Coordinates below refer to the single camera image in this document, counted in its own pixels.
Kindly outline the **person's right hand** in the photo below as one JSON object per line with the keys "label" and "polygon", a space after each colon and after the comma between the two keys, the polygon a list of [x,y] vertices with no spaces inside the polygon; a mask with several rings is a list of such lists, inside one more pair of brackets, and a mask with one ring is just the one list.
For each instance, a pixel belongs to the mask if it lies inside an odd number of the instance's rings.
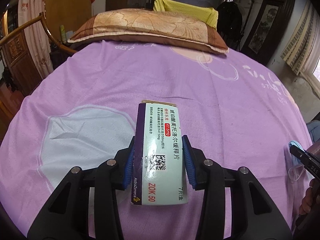
{"label": "person's right hand", "polygon": [[309,188],[306,190],[305,196],[302,199],[302,203],[299,207],[299,214],[300,215],[305,215],[311,211],[312,200],[314,197],[312,190],[313,190],[316,182],[317,182],[317,180],[315,178],[313,178],[309,183]]}

